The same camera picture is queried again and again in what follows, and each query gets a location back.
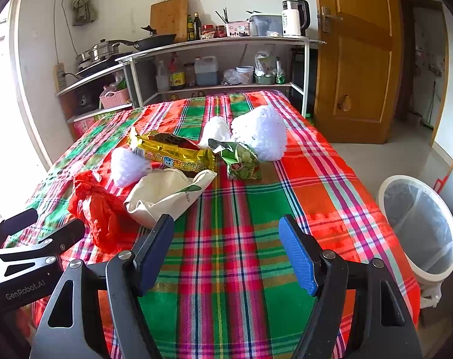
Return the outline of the red plastic bag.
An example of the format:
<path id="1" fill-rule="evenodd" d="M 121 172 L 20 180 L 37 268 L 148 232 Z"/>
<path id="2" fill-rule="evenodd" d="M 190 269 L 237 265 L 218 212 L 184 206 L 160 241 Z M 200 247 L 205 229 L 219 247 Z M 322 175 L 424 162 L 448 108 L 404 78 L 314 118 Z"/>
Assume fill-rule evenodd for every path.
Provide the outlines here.
<path id="1" fill-rule="evenodd" d="M 81 220 L 97 248 L 108 254 L 128 250 L 140 225 L 124 208 L 123 201 L 109 193 L 91 170 L 77 173 L 67 210 Z"/>

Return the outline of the beige paper bag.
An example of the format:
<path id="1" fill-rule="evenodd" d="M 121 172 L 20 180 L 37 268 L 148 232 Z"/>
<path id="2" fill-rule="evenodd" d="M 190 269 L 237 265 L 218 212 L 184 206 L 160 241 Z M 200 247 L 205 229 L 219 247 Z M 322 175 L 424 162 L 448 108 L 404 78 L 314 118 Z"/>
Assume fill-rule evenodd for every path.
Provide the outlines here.
<path id="1" fill-rule="evenodd" d="M 141 178 L 124 201 L 124 208 L 137 223 L 152 229 L 163 214 L 177 220 L 217 177 L 202 170 L 194 178 L 177 169 L 154 169 Z"/>

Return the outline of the small white foam net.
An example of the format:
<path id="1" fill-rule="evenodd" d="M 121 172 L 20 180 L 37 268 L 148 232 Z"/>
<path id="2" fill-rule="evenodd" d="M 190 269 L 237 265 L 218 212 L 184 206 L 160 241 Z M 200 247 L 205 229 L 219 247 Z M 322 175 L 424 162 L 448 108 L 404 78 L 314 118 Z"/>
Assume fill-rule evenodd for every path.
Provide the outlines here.
<path id="1" fill-rule="evenodd" d="M 110 171 L 118 188 L 125 188 L 141 180 L 152 171 L 149 160 L 126 147 L 117 147 L 111 153 Z"/>

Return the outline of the yellow snack wrapper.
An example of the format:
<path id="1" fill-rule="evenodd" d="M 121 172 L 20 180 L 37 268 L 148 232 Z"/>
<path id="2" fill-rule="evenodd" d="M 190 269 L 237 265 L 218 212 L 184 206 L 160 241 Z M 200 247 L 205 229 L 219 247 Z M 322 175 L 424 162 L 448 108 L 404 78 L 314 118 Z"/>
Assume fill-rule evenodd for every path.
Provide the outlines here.
<path id="1" fill-rule="evenodd" d="M 141 135 L 135 127 L 130 129 L 128 138 L 132 152 L 168 168 L 195 174 L 216 169 L 212 150 L 199 147 L 189 139 L 156 130 Z"/>

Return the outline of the green snack wrapper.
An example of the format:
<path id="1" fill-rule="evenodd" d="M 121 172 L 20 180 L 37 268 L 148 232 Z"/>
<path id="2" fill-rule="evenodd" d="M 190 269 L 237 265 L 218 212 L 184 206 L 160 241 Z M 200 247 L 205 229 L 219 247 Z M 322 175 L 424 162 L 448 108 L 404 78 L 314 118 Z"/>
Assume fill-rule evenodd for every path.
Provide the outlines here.
<path id="1" fill-rule="evenodd" d="M 220 155 L 226 164 L 226 174 L 231 180 L 260 180 L 260 161 L 248 145 L 237 142 L 208 140 L 214 154 Z"/>

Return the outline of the large white foam net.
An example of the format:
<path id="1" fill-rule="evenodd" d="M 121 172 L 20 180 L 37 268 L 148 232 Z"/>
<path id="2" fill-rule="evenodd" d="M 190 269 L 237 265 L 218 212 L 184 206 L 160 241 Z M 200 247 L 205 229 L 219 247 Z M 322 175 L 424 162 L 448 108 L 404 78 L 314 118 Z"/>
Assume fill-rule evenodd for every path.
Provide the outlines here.
<path id="1" fill-rule="evenodd" d="M 232 138 L 248 145 L 260 161 L 276 161 L 287 148 L 287 128 L 271 105 L 261 105 L 231 122 Z"/>

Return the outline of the white tissue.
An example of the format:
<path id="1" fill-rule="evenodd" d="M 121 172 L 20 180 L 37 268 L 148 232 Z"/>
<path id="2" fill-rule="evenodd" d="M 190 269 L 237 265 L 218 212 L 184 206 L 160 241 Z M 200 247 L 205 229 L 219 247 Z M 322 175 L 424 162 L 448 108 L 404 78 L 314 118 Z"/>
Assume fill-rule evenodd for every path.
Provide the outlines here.
<path id="1" fill-rule="evenodd" d="M 208 148 L 210 139 L 221 142 L 229 141 L 231 139 L 231 131 L 225 118 L 215 116 L 206 122 L 198 146 L 201 148 Z"/>

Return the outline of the white trash bin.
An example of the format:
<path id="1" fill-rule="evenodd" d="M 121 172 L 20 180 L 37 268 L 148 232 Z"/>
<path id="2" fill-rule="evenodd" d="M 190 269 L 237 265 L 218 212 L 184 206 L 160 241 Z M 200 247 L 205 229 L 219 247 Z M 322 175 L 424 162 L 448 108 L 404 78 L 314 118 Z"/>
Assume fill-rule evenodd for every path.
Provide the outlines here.
<path id="1" fill-rule="evenodd" d="M 420 307 L 442 299 L 442 283 L 453 272 L 453 215 L 440 195 L 407 175 L 386 178 L 377 204 L 399 239 L 420 289 Z"/>

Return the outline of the white kitchen shelf rack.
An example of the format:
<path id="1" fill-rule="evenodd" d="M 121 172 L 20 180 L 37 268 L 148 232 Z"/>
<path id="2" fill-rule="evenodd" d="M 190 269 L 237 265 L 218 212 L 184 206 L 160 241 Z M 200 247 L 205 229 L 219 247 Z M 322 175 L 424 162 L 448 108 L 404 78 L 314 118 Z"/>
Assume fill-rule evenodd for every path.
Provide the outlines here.
<path id="1" fill-rule="evenodd" d="M 119 57 L 58 94 L 69 124 L 158 102 L 277 88 L 308 99 L 307 37 L 223 37 L 175 43 Z"/>

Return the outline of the pink plastic basket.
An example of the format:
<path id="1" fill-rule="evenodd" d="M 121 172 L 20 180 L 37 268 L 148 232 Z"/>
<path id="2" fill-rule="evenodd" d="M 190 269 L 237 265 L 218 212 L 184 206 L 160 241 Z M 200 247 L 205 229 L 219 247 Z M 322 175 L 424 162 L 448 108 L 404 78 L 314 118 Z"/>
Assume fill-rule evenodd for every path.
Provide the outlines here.
<path id="1" fill-rule="evenodd" d="M 130 103 L 129 91 L 127 88 L 115 91 L 105 87 L 100 95 L 100 102 L 104 109 L 127 105 Z"/>

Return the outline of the white plastic tub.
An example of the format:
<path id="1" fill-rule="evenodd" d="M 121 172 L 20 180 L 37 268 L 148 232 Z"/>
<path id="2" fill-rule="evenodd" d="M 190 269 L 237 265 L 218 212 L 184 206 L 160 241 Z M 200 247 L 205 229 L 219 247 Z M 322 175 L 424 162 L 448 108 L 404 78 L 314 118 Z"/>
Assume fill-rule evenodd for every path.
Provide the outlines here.
<path id="1" fill-rule="evenodd" d="M 237 66 L 235 68 L 236 72 L 240 77 L 241 84 L 251 84 L 254 81 L 254 71 L 253 66 Z"/>

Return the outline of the wooden cutting board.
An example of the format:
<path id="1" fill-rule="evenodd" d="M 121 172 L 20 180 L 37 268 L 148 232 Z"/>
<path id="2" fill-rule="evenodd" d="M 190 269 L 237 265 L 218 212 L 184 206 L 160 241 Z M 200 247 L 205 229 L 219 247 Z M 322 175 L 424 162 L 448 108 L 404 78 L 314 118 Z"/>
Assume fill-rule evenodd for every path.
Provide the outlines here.
<path id="1" fill-rule="evenodd" d="M 150 27 L 158 35 L 174 34 L 174 42 L 188 40 L 189 0 L 165 0 L 150 7 Z"/>

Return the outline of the dark sauce bottle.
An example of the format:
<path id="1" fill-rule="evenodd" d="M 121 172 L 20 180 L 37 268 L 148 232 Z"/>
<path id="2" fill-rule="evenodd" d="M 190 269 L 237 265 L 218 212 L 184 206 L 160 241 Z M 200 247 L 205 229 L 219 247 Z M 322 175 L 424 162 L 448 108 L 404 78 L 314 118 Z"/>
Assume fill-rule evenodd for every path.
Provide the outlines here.
<path id="1" fill-rule="evenodd" d="M 198 12 L 194 13 L 194 34 L 195 34 L 195 39 L 200 40 L 201 38 L 201 21 L 200 21 L 200 16 Z"/>

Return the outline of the pink utensil holder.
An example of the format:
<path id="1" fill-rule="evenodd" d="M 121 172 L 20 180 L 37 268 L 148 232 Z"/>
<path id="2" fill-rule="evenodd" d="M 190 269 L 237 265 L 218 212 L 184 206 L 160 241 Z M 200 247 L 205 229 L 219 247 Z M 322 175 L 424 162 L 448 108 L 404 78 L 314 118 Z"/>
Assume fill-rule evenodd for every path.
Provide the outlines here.
<path id="1" fill-rule="evenodd" d="M 228 37 L 250 36 L 248 21 L 234 21 L 226 25 L 226 35 Z"/>

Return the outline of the white electric kettle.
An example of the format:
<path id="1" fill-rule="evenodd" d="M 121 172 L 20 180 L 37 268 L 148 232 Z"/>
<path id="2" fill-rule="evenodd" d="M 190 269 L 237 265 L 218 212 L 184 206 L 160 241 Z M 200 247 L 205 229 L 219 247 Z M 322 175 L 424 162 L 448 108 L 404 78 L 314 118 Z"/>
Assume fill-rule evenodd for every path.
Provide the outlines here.
<path id="1" fill-rule="evenodd" d="M 306 30 L 310 24 L 310 10 L 306 0 L 282 2 L 282 35 L 284 37 L 306 36 Z"/>

